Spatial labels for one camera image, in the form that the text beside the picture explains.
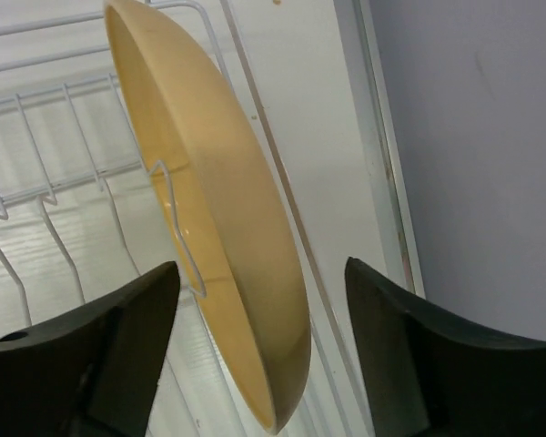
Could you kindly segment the plain yellow round plate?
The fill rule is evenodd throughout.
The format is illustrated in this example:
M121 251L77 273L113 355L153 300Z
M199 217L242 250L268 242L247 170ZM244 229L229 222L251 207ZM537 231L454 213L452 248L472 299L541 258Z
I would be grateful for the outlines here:
M106 33L142 158L197 303L254 417L277 434L311 355L306 286L286 210L231 86L179 24L138 1L105 4Z

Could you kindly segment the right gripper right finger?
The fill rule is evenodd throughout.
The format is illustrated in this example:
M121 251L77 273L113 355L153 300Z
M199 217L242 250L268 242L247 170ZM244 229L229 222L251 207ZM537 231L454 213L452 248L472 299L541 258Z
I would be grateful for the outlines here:
M466 320L360 259L345 285L378 436L546 436L546 341Z

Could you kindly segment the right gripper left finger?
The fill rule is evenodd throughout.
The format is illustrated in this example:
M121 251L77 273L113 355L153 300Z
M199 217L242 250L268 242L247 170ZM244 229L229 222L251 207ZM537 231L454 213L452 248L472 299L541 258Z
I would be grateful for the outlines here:
M179 292L164 262L0 338L0 436L145 435Z

